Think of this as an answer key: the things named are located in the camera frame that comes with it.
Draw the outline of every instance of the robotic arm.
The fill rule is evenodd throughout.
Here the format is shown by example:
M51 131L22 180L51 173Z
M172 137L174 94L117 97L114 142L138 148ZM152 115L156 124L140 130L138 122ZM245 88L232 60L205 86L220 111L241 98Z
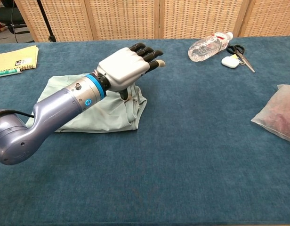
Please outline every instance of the robotic arm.
M143 43L122 48L102 60L93 73L36 103L34 116L0 110L0 162L13 165L30 158L50 134L102 100L107 90L127 99L128 86L149 71L165 66L164 61L154 60L162 54ZM32 127L27 128L16 113L34 117Z

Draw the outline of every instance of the clear plastic bag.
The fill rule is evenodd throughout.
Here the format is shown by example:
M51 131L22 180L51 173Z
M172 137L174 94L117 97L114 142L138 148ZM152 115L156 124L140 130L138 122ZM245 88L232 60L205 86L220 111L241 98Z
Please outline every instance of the clear plastic bag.
M278 91L251 121L290 141L290 85L277 87Z

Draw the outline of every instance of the mint green cloth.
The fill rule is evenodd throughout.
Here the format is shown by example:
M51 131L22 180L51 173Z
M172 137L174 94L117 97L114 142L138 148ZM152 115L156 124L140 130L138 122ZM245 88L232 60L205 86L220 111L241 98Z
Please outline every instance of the mint green cloth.
M37 102L85 75L51 77ZM124 101L120 98L119 93L107 91L103 100L76 116L55 132L105 133L138 129L147 99L142 96L141 89L135 84L128 87L128 94L128 100ZM30 128L33 122L34 119L29 118L26 126Z

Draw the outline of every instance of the spiral notebook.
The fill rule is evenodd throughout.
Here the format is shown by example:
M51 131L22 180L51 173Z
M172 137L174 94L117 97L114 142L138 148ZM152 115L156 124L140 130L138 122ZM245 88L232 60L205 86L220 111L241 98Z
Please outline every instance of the spiral notebook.
M29 46L15 51L0 53L0 72L36 68L38 47Z

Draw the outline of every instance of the scissors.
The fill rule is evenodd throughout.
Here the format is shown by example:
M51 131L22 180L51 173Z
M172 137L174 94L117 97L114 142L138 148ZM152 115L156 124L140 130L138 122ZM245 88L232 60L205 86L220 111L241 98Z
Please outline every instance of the scissors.
M248 60L243 56L244 52L245 52L245 48L241 45L234 45L234 46L228 46L226 48L226 50L230 53L230 54L236 54L249 68L252 72L255 73L254 68L252 67L252 65L250 65L250 63L248 62Z

